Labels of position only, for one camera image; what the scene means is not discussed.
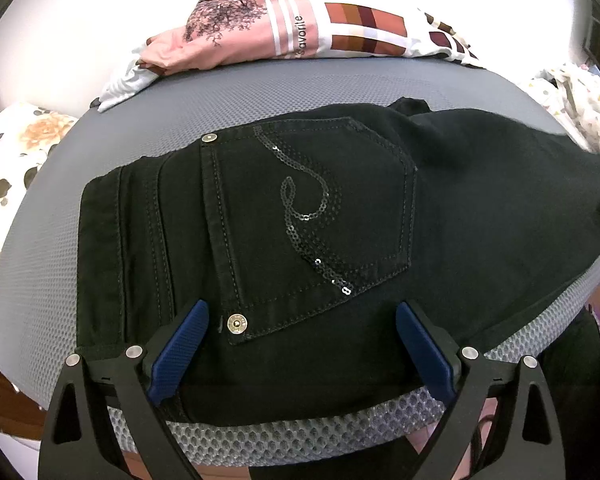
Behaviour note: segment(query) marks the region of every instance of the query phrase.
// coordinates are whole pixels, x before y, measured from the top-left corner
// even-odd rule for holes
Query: sequin design
[[[280,185],[280,200],[285,210],[286,235],[293,248],[302,258],[308,261],[325,280],[337,286],[343,294],[349,296],[353,291],[353,284],[341,272],[336,270],[336,266],[341,266],[340,262],[337,261],[337,257],[332,254],[325,254],[330,251],[310,228],[312,226],[310,222],[324,219],[330,206],[332,210],[336,209],[333,203],[336,200],[333,191],[320,173],[288,155],[288,152],[292,150],[285,146],[281,140],[274,142],[264,134],[260,126],[254,127],[254,132],[256,138],[283,164],[293,170],[302,171],[320,184],[322,196],[320,197],[318,209],[312,213],[301,213],[294,207],[296,183],[291,176],[284,178]]]

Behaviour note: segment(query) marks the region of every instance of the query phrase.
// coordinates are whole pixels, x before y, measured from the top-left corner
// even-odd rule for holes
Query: silver screw
[[[478,358],[478,351],[472,347],[472,346],[465,346],[462,349],[462,355],[464,357],[466,357],[467,359],[477,359]]]
[[[136,357],[140,357],[142,355],[142,347],[139,345],[133,345],[126,349],[125,355],[129,359],[135,359]]]
[[[538,361],[532,355],[525,355],[522,359],[522,362],[529,368],[535,368],[536,366],[538,366]]]
[[[78,354],[71,354],[64,362],[67,366],[75,366],[80,362],[80,356]]]

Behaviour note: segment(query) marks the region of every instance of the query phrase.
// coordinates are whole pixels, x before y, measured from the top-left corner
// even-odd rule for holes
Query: tree print
[[[249,30],[266,13],[266,6],[256,0],[199,0],[187,20],[183,39],[189,42],[206,36],[214,46],[220,46],[223,31]]]

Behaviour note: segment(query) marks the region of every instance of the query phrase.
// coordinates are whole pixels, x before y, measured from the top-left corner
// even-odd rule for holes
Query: black jeans
[[[169,418],[251,424],[396,397],[419,386],[400,301],[487,351],[600,254],[600,155],[566,136],[406,99],[216,134],[82,196],[78,351],[118,355],[210,306]]]

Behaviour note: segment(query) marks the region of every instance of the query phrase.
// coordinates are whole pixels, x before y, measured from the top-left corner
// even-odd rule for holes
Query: crumpled white fabric
[[[146,49],[146,43],[143,41],[113,71],[100,94],[99,112],[109,110],[118,103],[129,99],[158,79],[158,75],[151,70],[136,65],[136,61],[140,59],[140,53],[144,49]]]
[[[555,80],[557,88],[549,81]],[[520,85],[583,150],[600,153],[600,77],[572,63]]]

